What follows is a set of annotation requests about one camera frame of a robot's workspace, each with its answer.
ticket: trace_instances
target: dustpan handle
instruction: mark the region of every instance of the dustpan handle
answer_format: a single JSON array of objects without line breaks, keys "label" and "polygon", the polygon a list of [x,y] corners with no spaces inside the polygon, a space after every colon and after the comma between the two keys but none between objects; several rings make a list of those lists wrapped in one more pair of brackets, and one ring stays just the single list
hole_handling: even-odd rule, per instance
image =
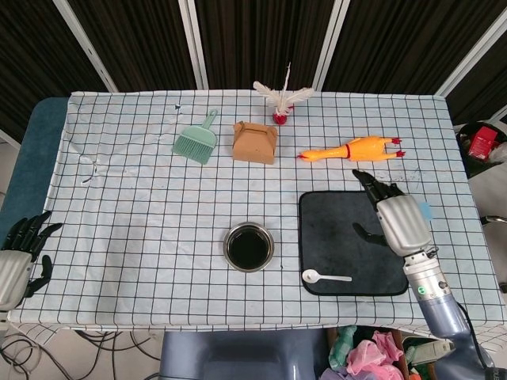
[{"label": "dustpan handle", "polygon": [[215,119],[215,116],[218,114],[219,112],[216,110],[216,109],[212,109],[209,113],[208,113],[208,116],[206,116],[206,119],[204,120],[203,122],[203,125],[202,125],[202,128],[206,128],[206,129],[209,129],[210,126],[212,125],[213,123],[213,120]]}]

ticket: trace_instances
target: dark liquid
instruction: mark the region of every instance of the dark liquid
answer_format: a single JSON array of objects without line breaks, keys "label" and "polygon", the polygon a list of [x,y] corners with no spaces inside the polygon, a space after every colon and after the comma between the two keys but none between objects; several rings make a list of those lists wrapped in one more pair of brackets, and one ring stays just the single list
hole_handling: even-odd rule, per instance
[{"label": "dark liquid", "polygon": [[268,257],[268,242],[254,229],[238,230],[229,243],[229,257],[240,268],[254,269]]}]

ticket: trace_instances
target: brown paper box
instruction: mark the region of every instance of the brown paper box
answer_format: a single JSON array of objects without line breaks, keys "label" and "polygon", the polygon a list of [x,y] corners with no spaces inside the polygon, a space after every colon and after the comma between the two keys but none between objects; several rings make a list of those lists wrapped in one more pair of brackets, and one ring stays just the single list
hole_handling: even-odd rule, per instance
[{"label": "brown paper box", "polygon": [[232,158],[271,165],[275,161],[277,137],[278,131],[275,127],[240,121],[234,125]]}]

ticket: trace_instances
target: pink cloth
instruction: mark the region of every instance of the pink cloth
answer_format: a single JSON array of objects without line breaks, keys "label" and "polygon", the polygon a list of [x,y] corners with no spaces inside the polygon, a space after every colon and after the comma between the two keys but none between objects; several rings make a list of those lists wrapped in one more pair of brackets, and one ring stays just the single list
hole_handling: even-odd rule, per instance
[{"label": "pink cloth", "polygon": [[347,371],[350,374],[371,372],[378,380],[403,380],[400,370],[392,365],[403,355],[403,352],[396,348],[392,334],[375,331],[373,340],[376,344],[363,340],[349,353]]}]

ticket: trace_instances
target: metal bowl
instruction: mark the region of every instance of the metal bowl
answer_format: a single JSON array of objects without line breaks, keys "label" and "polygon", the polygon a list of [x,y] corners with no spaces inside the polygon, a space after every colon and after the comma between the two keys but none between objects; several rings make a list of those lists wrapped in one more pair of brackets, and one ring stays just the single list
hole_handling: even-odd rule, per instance
[{"label": "metal bowl", "polygon": [[227,262],[245,273],[264,269],[273,258],[274,250],[273,236],[255,222],[232,227],[223,240],[223,255]]}]

